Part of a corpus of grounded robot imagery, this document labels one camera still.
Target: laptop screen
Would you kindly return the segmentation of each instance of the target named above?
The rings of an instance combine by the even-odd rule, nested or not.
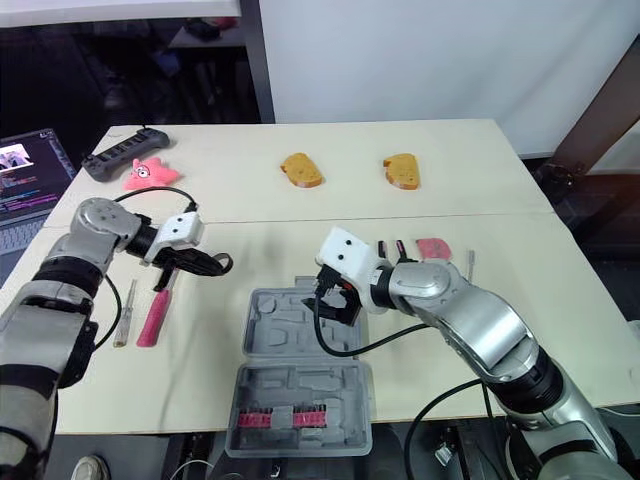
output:
[[[51,210],[75,174],[51,129],[0,140],[0,225]]]

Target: sneaker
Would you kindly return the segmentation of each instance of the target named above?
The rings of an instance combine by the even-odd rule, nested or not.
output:
[[[71,480],[109,480],[107,464],[97,455],[82,457],[73,469]]]

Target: laptop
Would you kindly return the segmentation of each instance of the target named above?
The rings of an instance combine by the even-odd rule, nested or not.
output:
[[[0,139],[0,288],[75,174],[50,128]]]

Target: white wall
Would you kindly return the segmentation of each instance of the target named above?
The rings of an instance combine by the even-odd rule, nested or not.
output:
[[[638,0],[261,0],[276,121],[495,118],[552,152],[640,31]]]

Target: black cable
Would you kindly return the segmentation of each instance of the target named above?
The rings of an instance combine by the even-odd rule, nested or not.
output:
[[[479,380],[479,379],[471,380],[470,382],[463,383],[462,385],[458,385],[457,387],[454,387],[451,390],[447,390],[446,392],[438,395],[434,400],[429,402],[429,404],[427,404],[426,407],[420,410],[420,413],[418,413],[416,418],[413,419],[413,422],[411,422],[411,425],[409,426],[409,431],[407,432],[407,436],[404,439],[404,469],[405,469],[405,472],[407,473],[408,480],[415,480],[415,477],[413,476],[413,469],[411,468],[411,439],[413,438],[413,434],[415,433],[416,428],[418,428],[420,421],[424,418],[424,416],[427,413],[429,413],[433,409],[433,407],[438,405],[443,400],[446,400],[447,398],[449,398],[452,395],[455,395],[458,392],[466,390],[467,388],[474,387],[481,383],[482,383],[482,380]]]
[[[381,347],[382,345],[385,345],[385,344],[395,340],[396,338],[400,338],[400,337],[402,337],[404,335],[407,335],[409,333],[416,332],[416,331],[422,330],[424,328],[428,328],[428,326],[425,325],[424,323],[420,323],[418,325],[414,325],[412,327],[405,328],[404,330],[400,330],[399,332],[396,332],[393,335],[389,335],[388,337],[385,337],[385,338],[383,338],[381,340],[378,340],[377,342],[373,342],[371,345],[367,345],[366,347],[357,348],[355,350],[350,350],[350,351],[347,351],[347,352],[340,352],[338,350],[332,349],[329,345],[327,345],[327,342],[325,342],[325,340],[324,340],[324,338],[322,336],[322,328],[320,326],[320,299],[321,298],[322,298],[322,295],[320,293],[317,293],[316,294],[316,301],[313,304],[313,329],[316,332],[316,339],[318,340],[318,343],[320,344],[320,347],[322,347],[322,349],[326,353],[328,353],[329,355],[332,355],[334,357],[353,357],[355,355],[360,355],[362,353],[370,352],[374,348]]]
[[[177,194],[182,195],[183,197],[189,199],[189,205],[185,209],[185,213],[186,212],[195,212],[198,209],[198,203],[194,200],[194,198],[191,195],[189,195],[184,190],[180,190],[179,188],[174,188],[174,187],[148,187],[148,188],[141,188],[140,190],[134,190],[133,192],[125,193],[124,195],[120,195],[118,198],[115,198],[113,201],[114,202],[121,202],[122,200],[126,200],[127,198],[133,197],[135,195],[140,195],[141,193],[147,193],[147,192],[154,192],[154,191],[157,191],[157,190],[165,190],[165,191],[168,191],[168,192],[174,192],[174,193],[177,193]]]
[[[496,428],[495,417],[493,416],[493,410],[491,408],[491,401],[489,400],[489,389],[485,383],[482,383],[482,397],[484,398],[484,406],[487,409],[487,417],[489,418],[489,423],[491,425],[491,433],[493,435],[493,441],[495,443],[496,452],[498,452],[498,459],[500,461],[500,467],[502,467],[502,471],[507,474],[509,470],[507,469],[506,461],[503,459],[500,452],[503,451],[502,446],[500,445],[500,436],[498,435],[498,429]]]
[[[120,300],[120,294],[118,293],[118,289],[116,288],[116,286],[113,284],[113,282],[109,278],[109,275],[105,275],[104,279],[107,281],[107,283],[111,287],[111,290],[113,291],[113,296],[116,297],[116,309],[117,309],[117,311],[116,311],[116,318],[113,320],[113,323],[111,324],[111,327],[109,327],[109,330],[107,331],[107,333],[105,333],[104,337],[102,337],[102,339],[98,343],[96,343],[96,346],[93,349],[94,352],[97,349],[99,349],[102,345],[104,345],[104,343],[107,340],[109,340],[109,337],[115,331],[116,327],[118,326],[118,323],[120,323],[120,316],[122,315],[122,300]]]

